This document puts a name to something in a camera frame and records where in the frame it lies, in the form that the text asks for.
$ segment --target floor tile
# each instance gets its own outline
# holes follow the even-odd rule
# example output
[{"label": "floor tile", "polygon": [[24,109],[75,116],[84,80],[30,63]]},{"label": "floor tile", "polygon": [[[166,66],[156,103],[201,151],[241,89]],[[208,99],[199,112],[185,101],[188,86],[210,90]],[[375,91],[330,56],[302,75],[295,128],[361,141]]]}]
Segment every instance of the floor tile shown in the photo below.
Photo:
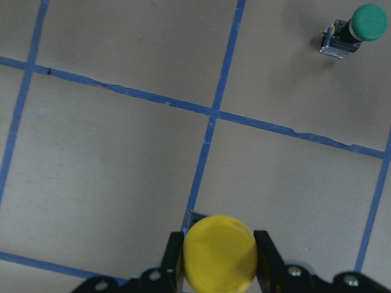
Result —
[{"label": "floor tile", "polygon": [[[373,1],[391,16],[386,0]],[[383,150],[391,32],[345,59],[320,54],[321,33],[367,1],[248,1],[222,109]]]},{"label": "floor tile", "polygon": [[0,157],[3,157],[23,71],[0,65]]},{"label": "floor tile", "polygon": [[128,278],[180,229],[207,117],[35,75],[0,250]]},{"label": "floor tile", "polygon": [[4,0],[0,10],[0,56],[27,61],[39,0]]},{"label": "floor tile", "polygon": [[218,121],[196,211],[267,230],[327,280],[354,267],[381,160]]},{"label": "floor tile", "polygon": [[235,0],[53,1],[37,63],[211,106]]},{"label": "floor tile", "polygon": [[83,279],[0,261],[1,291],[17,293],[70,293]]},{"label": "floor tile", "polygon": [[391,174],[389,172],[373,226],[363,273],[391,288]]}]

